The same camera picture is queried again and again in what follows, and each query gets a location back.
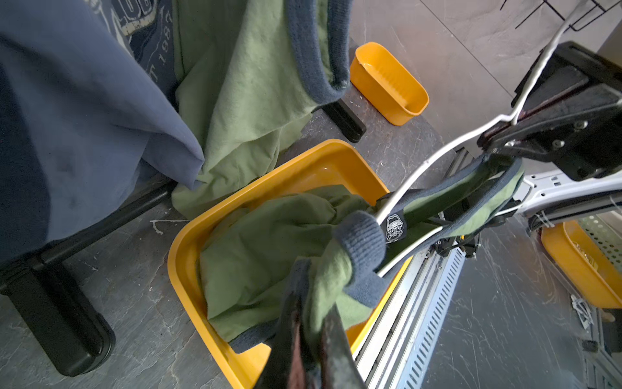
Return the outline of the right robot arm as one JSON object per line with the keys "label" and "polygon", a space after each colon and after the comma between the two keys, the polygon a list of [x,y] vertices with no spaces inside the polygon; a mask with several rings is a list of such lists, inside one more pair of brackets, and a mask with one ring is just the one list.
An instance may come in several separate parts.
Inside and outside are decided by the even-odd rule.
{"label": "right robot arm", "polygon": [[575,42],[561,44],[518,123],[494,126],[477,145],[491,154],[556,167],[526,174],[514,199],[486,227],[519,214],[534,231],[620,206],[621,67]]}

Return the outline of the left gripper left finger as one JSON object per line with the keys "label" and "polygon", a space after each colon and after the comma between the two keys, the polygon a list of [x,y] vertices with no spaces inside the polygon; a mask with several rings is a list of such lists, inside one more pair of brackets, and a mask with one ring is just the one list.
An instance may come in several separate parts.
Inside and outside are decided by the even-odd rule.
{"label": "left gripper left finger", "polygon": [[301,298],[291,294],[283,304],[271,353],[254,387],[315,388],[314,381],[301,331]]}

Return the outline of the white wire hanger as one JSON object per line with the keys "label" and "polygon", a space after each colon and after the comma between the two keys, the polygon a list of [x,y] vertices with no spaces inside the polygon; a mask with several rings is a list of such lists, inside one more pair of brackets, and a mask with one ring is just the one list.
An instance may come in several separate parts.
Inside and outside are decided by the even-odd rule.
{"label": "white wire hanger", "polygon": [[455,147],[464,144],[466,141],[475,138],[476,136],[481,136],[485,131],[490,130],[498,123],[510,123],[512,126],[516,126],[518,123],[518,118],[523,111],[523,107],[526,104],[526,100],[534,89],[537,81],[542,75],[544,68],[547,66],[550,58],[552,57],[554,51],[560,43],[560,39],[564,32],[570,27],[571,22],[574,18],[577,18],[581,9],[584,8],[587,1],[580,1],[570,15],[565,19],[562,25],[557,29],[557,31],[552,36],[550,42],[545,46],[542,53],[539,55],[536,64],[533,66],[530,71],[525,84],[523,85],[523,89],[518,95],[518,100],[514,105],[513,109],[508,114],[500,114],[495,118],[490,120],[484,125],[469,131],[468,133],[459,136],[458,138],[448,142],[440,149],[438,149],[434,154],[432,154],[429,158],[424,160],[422,164],[411,173],[401,184],[401,186],[390,196],[390,198],[382,204],[382,207],[375,215],[375,220],[378,225],[382,225],[382,223],[388,218],[392,211],[397,206],[398,201],[405,196],[406,192],[411,188],[411,186],[439,159],[441,159],[447,152],[452,151]]}

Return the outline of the green tank top printed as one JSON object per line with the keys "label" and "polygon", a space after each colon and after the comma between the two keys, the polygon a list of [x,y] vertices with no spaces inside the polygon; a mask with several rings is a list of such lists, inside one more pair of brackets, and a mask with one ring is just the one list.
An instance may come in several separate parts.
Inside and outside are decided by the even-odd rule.
{"label": "green tank top printed", "polygon": [[340,185],[239,208],[199,257],[208,321],[237,353],[275,336],[293,293],[310,340],[332,307],[345,328],[361,324],[409,257],[479,231],[523,176],[521,160],[482,155],[437,186],[407,191],[382,223],[376,207]]}

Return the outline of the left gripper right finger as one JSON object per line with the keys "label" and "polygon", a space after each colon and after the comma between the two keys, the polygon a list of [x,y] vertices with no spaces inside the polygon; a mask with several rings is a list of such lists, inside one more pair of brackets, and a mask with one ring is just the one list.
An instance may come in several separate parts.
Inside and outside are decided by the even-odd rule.
{"label": "left gripper right finger", "polygon": [[322,388],[366,389],[352,357],[337,306],[332,306],[322,322],[319,358]]}

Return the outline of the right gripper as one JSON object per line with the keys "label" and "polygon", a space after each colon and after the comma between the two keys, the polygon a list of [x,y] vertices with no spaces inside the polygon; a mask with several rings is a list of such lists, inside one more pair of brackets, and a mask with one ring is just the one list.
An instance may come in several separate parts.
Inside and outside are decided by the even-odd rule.
{"label": "right gripper", "polygon": [[574,42],[552,55],[516,126],[488,131],[483,151],[553,163],[574,181],[621,169],[621,68]]}

